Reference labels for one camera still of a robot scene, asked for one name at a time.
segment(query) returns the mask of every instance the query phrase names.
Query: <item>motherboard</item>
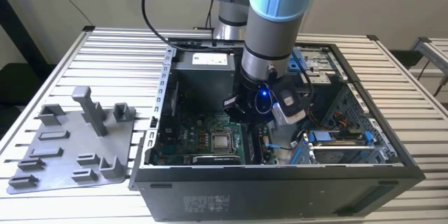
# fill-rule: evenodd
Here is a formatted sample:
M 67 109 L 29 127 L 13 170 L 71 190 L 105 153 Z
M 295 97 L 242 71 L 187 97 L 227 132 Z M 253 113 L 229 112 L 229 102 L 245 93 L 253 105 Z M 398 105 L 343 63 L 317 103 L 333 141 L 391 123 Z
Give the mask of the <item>motherboard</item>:
M 243 164 L 241 125 L 221 113 L 179 116 L 175 139 L 161 144 L 158 165 Z

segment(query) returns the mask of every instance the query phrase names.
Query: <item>metal table surface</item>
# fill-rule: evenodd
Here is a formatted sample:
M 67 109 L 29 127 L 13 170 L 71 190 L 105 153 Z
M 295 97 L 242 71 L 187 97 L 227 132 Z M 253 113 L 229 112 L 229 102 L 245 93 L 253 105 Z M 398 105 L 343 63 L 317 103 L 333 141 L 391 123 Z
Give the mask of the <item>metal table surface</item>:
M 206 31 L 162 30 L 166 37 L 207 38 Z M 299 42 L 337 44 L 426 180 L 365 218 L 267 220 L 245 223 L 448 223 L 448 114 L 378 41 L 366 36 L 299 34 Z M 146 30 L 95 28 L 82 32 L 51 75 L 0 141 L 0 220 L 10 223 L 153 223 L 137 191 L 122 184 L 6 194 L 13 175 L 39 125 L 45 103 L 79 110 L 73 86 L 91 87 L 103 108 L 126 102 L 137 108 L 127 174 L 138 138 L 147 129 L 165 44 Z

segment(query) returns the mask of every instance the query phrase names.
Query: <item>open computer tower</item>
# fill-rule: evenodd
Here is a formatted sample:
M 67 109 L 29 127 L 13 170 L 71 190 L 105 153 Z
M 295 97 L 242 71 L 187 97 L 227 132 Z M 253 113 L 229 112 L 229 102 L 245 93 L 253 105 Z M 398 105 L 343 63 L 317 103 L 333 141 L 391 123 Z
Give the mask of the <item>open computer tower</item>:
M 171 42 L 242 54 L 242 41 Z M 247 126 L 222 112 L 241 54 L 167 46 L 129 184 L 155 221 L 365 216 L 423 179 L 337 46 L 294 50 L 317 95 L 309 119 Z M 305 87 L 293 60 L 286 77 Z

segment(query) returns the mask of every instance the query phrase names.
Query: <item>white label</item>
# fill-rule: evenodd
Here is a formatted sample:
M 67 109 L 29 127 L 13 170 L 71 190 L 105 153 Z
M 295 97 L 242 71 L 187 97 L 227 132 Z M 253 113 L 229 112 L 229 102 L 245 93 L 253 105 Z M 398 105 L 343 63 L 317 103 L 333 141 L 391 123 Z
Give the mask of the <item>white label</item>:
M 185 212 L 227 212 L 230 195 L 183 196 Z
M 226 65 L 226 54 L 193 54 L 193 65 Z
M 314 61 L 311 61 L 311 60 L 307 60 L 307 61 L 306 61 L 306 65 L 307 65 L 309 67 L 317 67 L 317 63 L 315 63 Z

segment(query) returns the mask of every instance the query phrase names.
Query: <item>gray plastic tray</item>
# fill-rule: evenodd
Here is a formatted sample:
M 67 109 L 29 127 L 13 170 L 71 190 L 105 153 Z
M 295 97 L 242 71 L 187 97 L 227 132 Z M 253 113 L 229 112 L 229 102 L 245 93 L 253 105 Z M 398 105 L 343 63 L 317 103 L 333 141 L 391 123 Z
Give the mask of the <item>gray plastic tray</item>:
M 125 179 L 134 108 L 117 103 L 102 110 L 82 87 L 86 111 L 63 112 L 57 104 L 43 105 L 42 121 L 17 171 L 9 180 L 9 194 L 121 183 Z M 91 118 L 99 118 L 106 134 L 97 136 Z

